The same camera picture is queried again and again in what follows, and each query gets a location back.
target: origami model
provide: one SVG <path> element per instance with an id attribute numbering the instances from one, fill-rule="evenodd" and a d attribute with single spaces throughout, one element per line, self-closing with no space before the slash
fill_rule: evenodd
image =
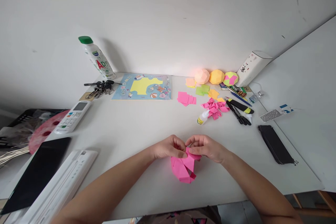
<path id="1" fill-rule="evenodd" d="M 209 81 L 212 84 L 217 85 L 223 82 L 223 80 L 224 80 L 224 73 L 221 70 L 216 69 L 210 73 Z"/>
<path id="2" fill-rule="evenodd" d="M 197 84 L 205 84 L 209 81 L 210 74 L 205 69 L 197 69 L 195 73 L 195 81 Z"/>
<path id="3" fill-rule="evenodd" d="M 194 164 L 195 161 L 199 161 L 201 159 L 201 155 L 194 155 L 189 152 L 187 147 L 186 153 L 188 155 L 187 158 L 180 159 L 177 157 L 171 157 L 171 169 L 173 170 L 174 175 L 179 179 L 182 183 L 190 184 L 196 178 L 194 174 Z"/>
<path id="4" fill-rule="evenodd" d="M 232 86 L 238 82 L 238 75 L 235 72 L 227 72 L 223 82 L 226 86 Z"/>

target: white glue bottle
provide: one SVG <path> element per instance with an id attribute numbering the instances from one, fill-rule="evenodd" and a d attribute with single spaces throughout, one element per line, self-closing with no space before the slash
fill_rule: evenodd
<path id="1" fill-rule="evenodd" d="M 92 39 L 89 36 L 81 36 L 78 39 L 83 44 L 84 51 L 89 55 L 92 64 L 104 76 L 104 78 L 110 80 L 115 79 L 116 74 L 113 72 L 105 55 L 99 47 L 93 43 Z"/>
<path id="2" fill-rule="evenodd" d="M 197 119 L 197 123 L 202 125 L 203 123 L 205 123 L 208 119 L 208 116 L 209 116 L 209 111 L 210 110 L 207 110 L 207 111 L 204 111 L 200 116 L 199 118 Z"/>

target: yellow origami ball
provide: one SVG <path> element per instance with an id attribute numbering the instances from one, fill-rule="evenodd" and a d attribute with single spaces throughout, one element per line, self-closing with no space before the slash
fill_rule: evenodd
<path id="1" fill-rule="evenodd" d="M 224 80 L 224 73 L 221 70 L 216 69 L 210 73 L 209 81 L 212 84 L 219 84 L 223 82 L 223 80 Z"/>
<path id="2" fill-rule="evenodd" d="M 196 69 L 195 81 L 197 84 L 205 84 L 209 81 L 210 74 L 206 69 Z"/>
<path id="3" fill-rule="evenodd" d="M 238 82 L 238 75 L 235 72 L 227 72 L 223 82 L 226 86 L 232 86 Z"/>

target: green paper square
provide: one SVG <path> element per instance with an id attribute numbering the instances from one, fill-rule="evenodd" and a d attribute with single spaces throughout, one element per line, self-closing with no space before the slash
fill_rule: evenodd
<path id="1" fill-rule="evenodd" d="M 202 90 L 203 93 L 209 93 L 210 86 L 203 84 L 201 86 L 201 90 Z"/>
<path id="2" fill-rule="evenodd" d="M 196 87 L 196 94 L 204 96 L 204 93 L 203 93 L 201 87 Z"/>

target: black basket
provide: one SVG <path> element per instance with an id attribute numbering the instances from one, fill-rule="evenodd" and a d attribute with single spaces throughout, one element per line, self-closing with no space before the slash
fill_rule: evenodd
<path id="1" fill-rule="evenodd" d="M 25 122 L 27 120 L 29 120 L 30 118 L 33 117 L 33 114 L 35 111 L 37 110 L 43 110 L 43 111 L 47 111 L 47 112 L 51 112 L 51 113 L 55 113 L 55 114 L 59 114 L 67 109 L 44 109 L 44 108 L 31 108 L 26 110 L 25 112 L 23 112 L 18 118 L 16 118 L 13 122 L 11 122 L 8 127 L 14 127 L 22 122 Z M 0 137 L 0 151 L 14 151 L 16 149 L 20 149 L 20 148 L 16 148 L 14 146 L 11 146 L 7 143 L 5 138 Z"/>

